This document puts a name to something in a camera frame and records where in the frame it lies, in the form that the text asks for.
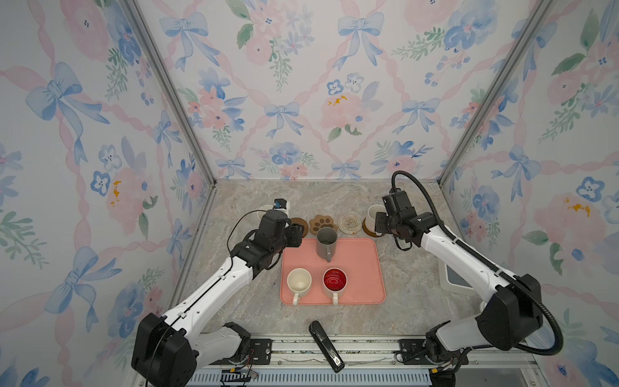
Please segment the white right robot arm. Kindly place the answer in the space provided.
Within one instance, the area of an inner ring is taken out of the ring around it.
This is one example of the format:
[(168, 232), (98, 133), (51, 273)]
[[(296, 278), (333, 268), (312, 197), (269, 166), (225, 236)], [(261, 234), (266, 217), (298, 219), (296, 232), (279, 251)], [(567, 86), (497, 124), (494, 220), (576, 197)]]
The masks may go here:
[(530, 275), (516, 276), (493, 264), (458, 238), (432, 212), (417, 213), (408, 194), (399, 189), (384, 196), (385, 211), (377, 215), (376, 230), (409, 246), (422, 248), (459, 274), (482, 301), (480, 312), (448, 321), (426, 334), (424, 354), (439, 363), (466, 348), (509, 351), (543, 326), (543, 313), (532, 301), (539, 283)]

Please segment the cream mug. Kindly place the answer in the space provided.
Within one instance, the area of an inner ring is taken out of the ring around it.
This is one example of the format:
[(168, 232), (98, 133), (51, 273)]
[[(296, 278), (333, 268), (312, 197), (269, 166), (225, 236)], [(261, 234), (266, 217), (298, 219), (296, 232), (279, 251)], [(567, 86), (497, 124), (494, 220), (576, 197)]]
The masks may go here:
[(312, 283), (311, 273), (306, 269), (297, 268), (289, 273), (286, 284), (293, 294), (293, 306), (298, 306), (301, 299), (310, 292)]
[(385, 213), (385, 212), (386, 212), (386, 209), (382, 205), (372, 205), (369, 207), (366, 218), (365, 218), (365, 226), (369, 232), (372, 232), (373, 234), (377, 234), (377, 235), (379, 234), (379, 232), (376, 231), (377, 216), (379, 213)]

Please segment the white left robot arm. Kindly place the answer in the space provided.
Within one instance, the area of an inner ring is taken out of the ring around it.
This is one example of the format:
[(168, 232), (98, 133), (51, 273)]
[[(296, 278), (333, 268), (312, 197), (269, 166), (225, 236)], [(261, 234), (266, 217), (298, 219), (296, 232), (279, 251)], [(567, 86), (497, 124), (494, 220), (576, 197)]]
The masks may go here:
[(265, 211), (260, 225), (229, 252), (216, 273), (188, 298), (138, 326), (131, 366), (153, 386), (185, 386), (198, 369), (214, 362), (240, 363), (249, 356), (251, 335), (229, 322), (203, 334), (218, 311), (259, 274), (272, 269), (286, 248), (301, 245), (304, 228), (282, 209)]

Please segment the grey mug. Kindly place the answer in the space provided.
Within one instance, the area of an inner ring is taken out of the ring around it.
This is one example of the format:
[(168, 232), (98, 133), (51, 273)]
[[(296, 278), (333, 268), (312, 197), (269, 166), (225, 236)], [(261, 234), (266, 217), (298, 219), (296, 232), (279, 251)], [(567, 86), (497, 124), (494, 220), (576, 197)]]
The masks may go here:
[(316, 235), (316, 253), (327, 263), (332, 262), (338, 241), (338, 233), (330, 227), (319, 229)]

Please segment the cork paw print coaster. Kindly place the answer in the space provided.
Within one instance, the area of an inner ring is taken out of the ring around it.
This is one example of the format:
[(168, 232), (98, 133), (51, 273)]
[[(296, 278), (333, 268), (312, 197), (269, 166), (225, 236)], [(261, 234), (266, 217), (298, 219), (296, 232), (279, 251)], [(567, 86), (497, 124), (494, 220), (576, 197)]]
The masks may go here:
[(308, 225), (309, 232), (313, 235), (317, 235), (317, 233), (323, 228), (330, 228), (336, 232), (339, 230), (334, 219), (328, 215), (318, 214), (308, 222)]

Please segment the red interior mug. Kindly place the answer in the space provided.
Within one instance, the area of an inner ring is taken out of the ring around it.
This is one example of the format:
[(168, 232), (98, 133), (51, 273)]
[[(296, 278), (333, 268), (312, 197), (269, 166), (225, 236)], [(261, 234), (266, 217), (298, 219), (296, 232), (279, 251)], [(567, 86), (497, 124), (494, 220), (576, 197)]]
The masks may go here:
[(331, 268), (322, 275), (322, 291), (334, 306), (340, 304), (340, 299), (348, 285), (348, 276), (342, 269)]

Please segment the scratched round wooden coaster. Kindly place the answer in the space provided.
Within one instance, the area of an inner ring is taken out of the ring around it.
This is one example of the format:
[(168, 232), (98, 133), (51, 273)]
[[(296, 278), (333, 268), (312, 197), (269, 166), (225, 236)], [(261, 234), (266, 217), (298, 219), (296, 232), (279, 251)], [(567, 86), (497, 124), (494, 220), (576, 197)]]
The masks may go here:
[(369, 237), (372, 237), (372, 238), (380, 238), (380, 237), (383, 236), (382, 234), (376, 234), (376, 233), (372, 232), (371, 230), (369, 230), (366, 227), (366, 219), (364, 219), (363, 222), (362, 222), (362, 230), (364, 231), (364, 233), (366, 235), (368, 235)]

